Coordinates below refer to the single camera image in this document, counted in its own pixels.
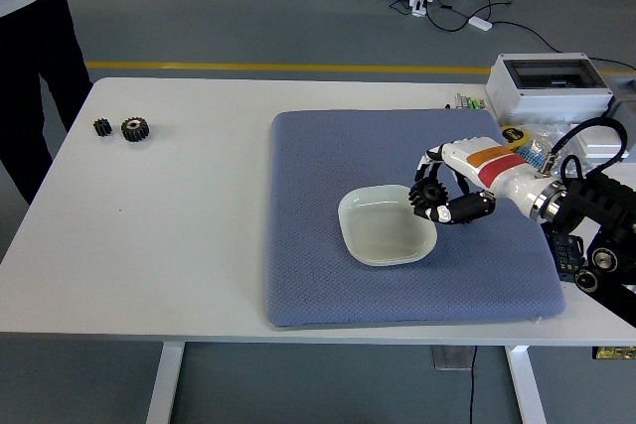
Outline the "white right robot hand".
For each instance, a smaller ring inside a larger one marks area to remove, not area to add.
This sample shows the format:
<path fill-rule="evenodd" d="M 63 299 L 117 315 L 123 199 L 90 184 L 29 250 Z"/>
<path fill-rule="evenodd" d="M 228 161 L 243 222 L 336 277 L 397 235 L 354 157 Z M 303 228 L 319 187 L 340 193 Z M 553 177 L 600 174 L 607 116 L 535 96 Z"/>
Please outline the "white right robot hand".
<path fill-rule="evenodd" d="M 461 196 L 451 200 L 438 180 L 447 166 Z M 491 214 L 499 199 L 512 201 L 522 215 L 541 221 L 548 200 L 559 191 L 539 178 L 521 156 L 490 137 L 444 143 L 421 157 L 408 199 L 415 215 L 441 224 L 467 223 Z"/>

